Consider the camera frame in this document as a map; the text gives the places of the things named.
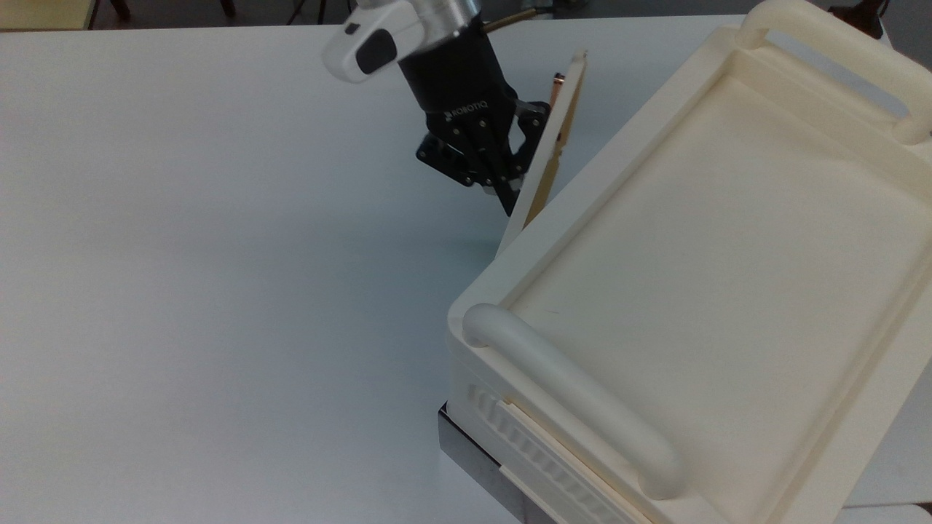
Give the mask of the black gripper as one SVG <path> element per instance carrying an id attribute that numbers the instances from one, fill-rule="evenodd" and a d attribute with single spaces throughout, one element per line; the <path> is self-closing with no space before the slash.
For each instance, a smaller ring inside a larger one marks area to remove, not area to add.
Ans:
<path id="1" fill-rule="evenodd" d="M 449 145 L 452 122 L 478 112 L 489 115 L 500 148 L 510 156 L 513 172 L 523 177 L 545 131 L 550 104 L 517 100 L 479 17 L 436 46 L 400 60 L 399 66 L 428 119 L 429 133 L 416 150 L 416 158 L 466 188 L 479 185 L 488 189 L 510 217 L 519 191 L 510 184 L 508 170 L 493 166 L 479 153 L 464 153 Z M 523 140 L 512 153 L 509 134 L 513 113 Z"/>

